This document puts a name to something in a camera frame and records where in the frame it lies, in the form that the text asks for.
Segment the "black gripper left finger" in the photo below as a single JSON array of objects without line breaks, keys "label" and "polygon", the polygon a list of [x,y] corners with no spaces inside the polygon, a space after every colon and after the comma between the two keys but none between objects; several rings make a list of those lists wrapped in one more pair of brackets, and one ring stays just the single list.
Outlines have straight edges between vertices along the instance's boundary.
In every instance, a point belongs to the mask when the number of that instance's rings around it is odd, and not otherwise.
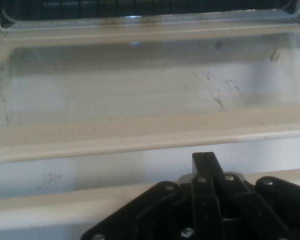
[{"label": "black gripper left finger", "polygon": [[219,162],[213,152],[192,155],[184,183],[162,181],[87,230],[83,240],[217,240]]}]

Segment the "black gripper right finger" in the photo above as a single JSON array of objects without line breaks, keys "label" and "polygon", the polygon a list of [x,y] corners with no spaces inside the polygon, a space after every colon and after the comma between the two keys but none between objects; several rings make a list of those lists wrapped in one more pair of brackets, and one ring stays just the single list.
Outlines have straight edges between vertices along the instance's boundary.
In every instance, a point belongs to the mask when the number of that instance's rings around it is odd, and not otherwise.
[{"label": "black gripper right finger", "polygon": [[265,176],[251,184],[203,154],[205,240],[300,240],[300,186]]}]

